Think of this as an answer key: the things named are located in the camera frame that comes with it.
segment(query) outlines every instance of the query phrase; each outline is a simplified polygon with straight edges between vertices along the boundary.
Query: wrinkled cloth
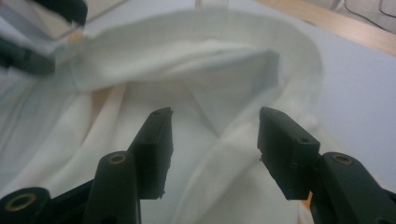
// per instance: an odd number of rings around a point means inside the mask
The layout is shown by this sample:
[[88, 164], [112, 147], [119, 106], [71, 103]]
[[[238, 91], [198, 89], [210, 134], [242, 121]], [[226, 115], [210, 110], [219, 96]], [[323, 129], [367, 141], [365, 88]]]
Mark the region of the wrinkled cloth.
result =
[[[174, 155], [143, 223], [296, 223], [257, 149], [259, 111], [289, 114], [340, 148], [311, 115], [322, 81], [310, 39], [283, 21], [184, 10], [86, 37], [60, 50], [53, 77], [0, 77], [0, 196], [60, 195], [126, 150], [150, 112], [171, 106]], [[92, 119], [92, 97], [111, 88]]]

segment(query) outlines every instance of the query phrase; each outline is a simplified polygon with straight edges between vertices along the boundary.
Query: black plastic part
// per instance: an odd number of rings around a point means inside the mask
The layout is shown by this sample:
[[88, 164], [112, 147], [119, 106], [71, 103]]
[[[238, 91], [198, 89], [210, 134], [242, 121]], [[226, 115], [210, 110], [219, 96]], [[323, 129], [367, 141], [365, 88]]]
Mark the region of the black plastic part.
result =
[[258, 148], [286, 199], [305, 200], [318, 159], [320, 143], [285, 113], [263, 107], [260, 112]]
[[385, 190], [385, 192], [388, 194], [388, 196], [392, 199], [393, 203], [396, 206], [396, 194], [393, 192], [390, 192], [389, 190]]
[[20, 189], [0, 200], [0, 223], [49, 223], [50, 194], [46, 189]]
[[83, 223], [140, 223], [133, 154], [114, 152], [99, 161]]
[[359, 161], [341, 153], [325, 153], [318, 172], [339, 223], [396, 223], [394, 201]]
[[92, 187], [92, 180], [54, 198], [50, 202], [51, 223], [80, 223]]
[[136, 160], [140, 199], [163, 196], [173, 153], [172, 113], [169, 107], [152, 112], [128, 148]]
[[41, 6], [58, 13], [66, 21], [84, 25], [87, 20], [88, 7], [82, 0], [33, 0]]
[[45, 76], [53, 74], [55, 62], [30, 49], [19, 47], [0, 37], [0, 66], [18, 68], [28, 74]]
[[338, 217], [324, 187], [320, 192], [317, 188], [312, 196], [310, 207], [312, 218], [314, 219], [315, 224], [338, 223]]

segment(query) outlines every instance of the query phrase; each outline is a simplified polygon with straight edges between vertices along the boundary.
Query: screw hole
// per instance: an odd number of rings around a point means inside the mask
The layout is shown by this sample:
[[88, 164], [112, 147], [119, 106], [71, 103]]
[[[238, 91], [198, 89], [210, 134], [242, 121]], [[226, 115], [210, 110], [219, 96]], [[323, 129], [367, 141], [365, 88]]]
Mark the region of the screw hole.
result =
[[14, 197], [13, 199], [9, 200], [6, 204], [6, 211], [8, 212], [18, 212], [35, 201], [35, 194], [33, 193], [24, 193]]
[[351, 165], [353, 163], [352, 159], [350, 159], [349, 157], [340, 155], [340, 154], [335, 154], [335, 155], [332, 156], [332, 158], [335, 161], [338, 161], [338, 162], [340, 162], [340, 163], [342, 163], [344, 165]]
[[119, 163], [123, 163], [126, 160], [126, 157], [122, 154], [116, 154], [111, 156], [108, 159], [108, 162], [110, 162], [111, 164], [119, 164]]

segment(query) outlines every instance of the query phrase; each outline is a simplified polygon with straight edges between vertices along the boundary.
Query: wooden table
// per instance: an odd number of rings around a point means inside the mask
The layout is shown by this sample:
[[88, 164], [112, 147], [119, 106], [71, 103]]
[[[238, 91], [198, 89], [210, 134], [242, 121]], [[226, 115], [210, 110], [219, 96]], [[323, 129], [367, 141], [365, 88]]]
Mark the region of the wooden table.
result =
[[363, 46], [396, 56], [396, 35], [302, 0], [256, 0]]

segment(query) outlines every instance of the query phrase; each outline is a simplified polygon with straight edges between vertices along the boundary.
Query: white fabric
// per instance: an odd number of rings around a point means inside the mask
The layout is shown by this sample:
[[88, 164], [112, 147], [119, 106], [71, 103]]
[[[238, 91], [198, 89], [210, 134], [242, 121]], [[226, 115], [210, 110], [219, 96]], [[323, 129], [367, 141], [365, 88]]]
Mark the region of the white fabric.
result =
[[196, 0], [195, 7], [197, 8], [213, 8], [221, 7], [226, 8], [228, 6], [228, 0]]
[[[175, 152], [164, 197], [144, 223], [296, 223], [259, 161], [261, 106], [322, 142], [310, 115], [320, 55], [282, 21], [226, 9], [184, 10], [110, 29], [57, 53], [54, 77], [0, 77], [0, 197], [40, 186], [59, 195], [125, 150], [149, 112], [171, 106]], [[113, 87], [92, 120], [92, 93]]]

